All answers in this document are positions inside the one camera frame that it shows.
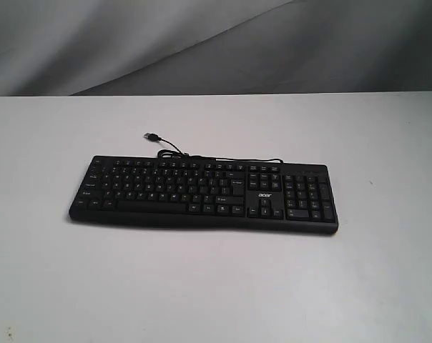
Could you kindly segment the black Acer keyboard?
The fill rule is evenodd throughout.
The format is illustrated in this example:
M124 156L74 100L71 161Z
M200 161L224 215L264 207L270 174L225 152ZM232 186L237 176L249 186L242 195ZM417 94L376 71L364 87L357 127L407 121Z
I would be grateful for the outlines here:
M338 230L328 168L272 161L95 156L69 216L168 229Z

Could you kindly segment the grey backdrop cloth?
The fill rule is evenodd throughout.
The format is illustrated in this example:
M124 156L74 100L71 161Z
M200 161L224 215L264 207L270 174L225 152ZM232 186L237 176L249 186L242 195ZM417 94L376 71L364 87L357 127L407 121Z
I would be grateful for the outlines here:
M432 1L0 1L0 96L432 91Z

